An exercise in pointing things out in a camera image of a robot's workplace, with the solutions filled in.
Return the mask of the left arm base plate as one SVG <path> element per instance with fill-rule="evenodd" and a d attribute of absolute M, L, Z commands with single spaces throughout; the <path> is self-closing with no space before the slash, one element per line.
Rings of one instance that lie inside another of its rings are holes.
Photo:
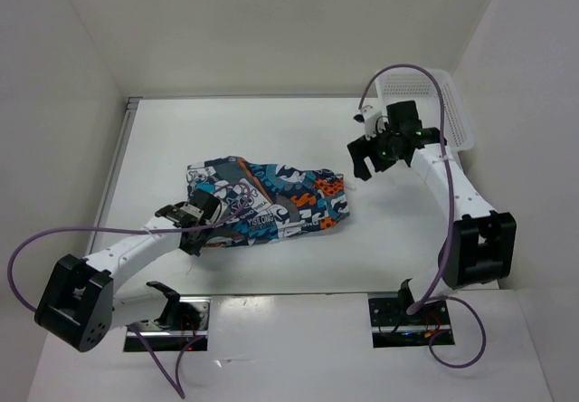
<path fill-rule="evenodd" d="M 207 351 L 211 304 L 208 296 L 185 296 L 168 325 L 138 321 L 134 326 L 154 352 Z"/>

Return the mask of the colourful patterned shorts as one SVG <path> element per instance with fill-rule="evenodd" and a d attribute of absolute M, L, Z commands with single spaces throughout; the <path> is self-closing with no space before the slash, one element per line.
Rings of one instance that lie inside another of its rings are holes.
<path fill-rule="evenodd" d="M 207 247 L 266 244 L 328 230 L 350 216 L 344 176 L 329 169 L 301 170 L 285 164 L 252 163 L 229 156 L 189 165 L 187 194 L 203 189 L 217 193 L 225 204 L 223 216 L 240 206 L 244 190 L 248 205 L 209 235 Z"/>

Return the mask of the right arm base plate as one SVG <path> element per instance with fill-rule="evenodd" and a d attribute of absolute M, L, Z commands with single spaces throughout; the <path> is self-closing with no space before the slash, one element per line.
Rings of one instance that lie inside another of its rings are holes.
<path fill-rule="evenodd" d="M 395 292 L 368 294 L 367 304 L 375 349 L 455 344 L 445 301 L 427 304 L 411 317 Z"/>

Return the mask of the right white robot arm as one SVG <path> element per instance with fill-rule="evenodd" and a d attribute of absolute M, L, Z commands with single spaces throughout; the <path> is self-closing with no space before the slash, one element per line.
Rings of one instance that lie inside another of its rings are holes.
<path fill-rule="evenodd" d="M 355 177 L 367 181 L 373 173 L 404 162 L 429 188 L 447 219 L 436 264 L 402 283 L 398 316 L 416 323 L 434 298 L 508 277 L 517 231 L 514 216 L 499 212 L 480 195 L 440 129 L 423 126 L 415 102 L 390 104 L 385 112 L 366 106 L 354 119 L 365 127 L 364 136 L 347 146 Z"/>

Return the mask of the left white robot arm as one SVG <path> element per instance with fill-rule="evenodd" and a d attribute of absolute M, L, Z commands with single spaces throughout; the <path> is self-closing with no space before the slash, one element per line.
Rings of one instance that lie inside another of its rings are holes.
<path fill-rule="evenodd" d="M 180 294 L 159 281 L 119 290 L 159 257 L 175 250 L 198 255 L 226 205 L 205 191 L 155 212 L 142 234 L 132 234 L 103 251 L 63 256 L 54 266 L 34 321 L 79 352 L 96 347 L 112 329 L 140 321 L 173 328 L 182 318 L 199 320 Z"/>

